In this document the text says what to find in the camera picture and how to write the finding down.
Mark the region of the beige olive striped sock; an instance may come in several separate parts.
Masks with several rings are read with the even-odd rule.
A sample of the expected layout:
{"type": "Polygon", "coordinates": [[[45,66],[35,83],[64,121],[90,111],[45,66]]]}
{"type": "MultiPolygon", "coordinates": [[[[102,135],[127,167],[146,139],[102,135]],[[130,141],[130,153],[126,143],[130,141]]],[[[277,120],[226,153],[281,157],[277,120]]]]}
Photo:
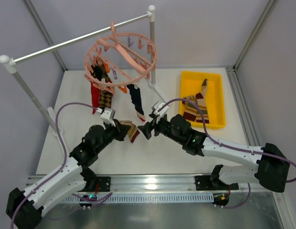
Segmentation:
{"type": "Polygon", "coordinates": [[[137,126],[132,121],[128,121],[128,120],[119,120],[119,123],[130,127],[130,129],[127,132],[127,136],[129,138],[130,142],[134,143],[134,141],[136,140],[136,138],[140,134],[140,131],[137,128],[137,126]]]}

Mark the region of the navy santa sock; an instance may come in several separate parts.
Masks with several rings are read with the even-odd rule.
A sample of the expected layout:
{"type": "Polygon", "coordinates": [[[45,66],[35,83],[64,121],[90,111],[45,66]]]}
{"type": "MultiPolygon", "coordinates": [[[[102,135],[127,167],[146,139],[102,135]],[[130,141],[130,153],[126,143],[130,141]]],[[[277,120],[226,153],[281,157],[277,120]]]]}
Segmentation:
{"type": "Polygon", "coordinates": [[[135,111],[137,113],[138,118],[142,122],[145,122],[146,117],[142,107],[140,88],[136,88],[134,84],[129,84],[127,85],[127,89],[129,90],[129,94],[131,96],[131,102],[135,107],[135,111]]]}

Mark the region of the beige maroon striped sock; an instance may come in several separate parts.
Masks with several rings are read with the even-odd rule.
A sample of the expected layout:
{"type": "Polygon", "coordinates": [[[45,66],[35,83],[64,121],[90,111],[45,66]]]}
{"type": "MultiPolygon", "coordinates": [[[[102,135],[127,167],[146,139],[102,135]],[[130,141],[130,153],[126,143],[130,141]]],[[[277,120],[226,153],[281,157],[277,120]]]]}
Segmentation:
{"type": "Polygon", "coordinates": [[[208,80],[204,79],[201,84],[201,91],[197,93],[195,97],[197,101],[197,106],[200,108],[203,114],[205,123],[209,124],[210,120],[209,120],[208,109],[207,109],[206,100],[205,100],[207,88],[208,88],[208,80]]]}

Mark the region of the pink round clip hanger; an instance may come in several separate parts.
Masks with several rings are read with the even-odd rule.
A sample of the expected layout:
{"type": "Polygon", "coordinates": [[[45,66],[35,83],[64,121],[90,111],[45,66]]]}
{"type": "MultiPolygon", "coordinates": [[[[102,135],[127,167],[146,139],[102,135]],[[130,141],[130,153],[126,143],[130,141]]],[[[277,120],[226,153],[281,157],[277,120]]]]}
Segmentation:
{"type": "Polygon", "coordinates": [[[98,38],[85,56],[85,78],[101,91],[115,94],[118,88],[127,93],[127,86],[138,87],[141,79],[149,80],[156,68],[157,48],[142,34],[118,33],[115,24],[111,35],[98,38]]]}

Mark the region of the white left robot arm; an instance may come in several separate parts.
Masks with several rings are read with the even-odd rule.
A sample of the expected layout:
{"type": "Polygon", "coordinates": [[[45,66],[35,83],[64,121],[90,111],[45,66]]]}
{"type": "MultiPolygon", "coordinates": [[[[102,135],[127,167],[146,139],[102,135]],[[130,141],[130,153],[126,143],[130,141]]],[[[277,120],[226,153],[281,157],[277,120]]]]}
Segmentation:
{"type": "Polygon", "coordinates": [[[65,198],[96,187],[97,176],[89,167],[113,140],[123,141],[130,129],[117,120],[114,123],[90,127],[60,166],[32,186],[10,192],[6,214],[11,219],[11,227],[33,229],[65,198]]]}

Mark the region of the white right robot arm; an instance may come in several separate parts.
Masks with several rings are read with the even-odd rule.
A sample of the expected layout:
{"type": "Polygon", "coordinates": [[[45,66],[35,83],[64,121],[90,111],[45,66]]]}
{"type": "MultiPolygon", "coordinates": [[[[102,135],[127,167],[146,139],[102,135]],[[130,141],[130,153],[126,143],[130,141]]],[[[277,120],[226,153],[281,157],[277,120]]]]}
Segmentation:
{"type": "Polygon", "coordinates": [[[215,166],[210,180],[216,188],[235,183],[258,183],[270,191],[284,192],[290,162],[276,145],[267,143],[259,147],[214,142],[206,133],[192,129],[179,114],[169,121],[166,116],[159,118],[152,114],[151,117],[151,122],[139,126],[146,139],[162,134],[180,144],[190,155],[217,157],[237,163],[233,167],[215,166]]]}

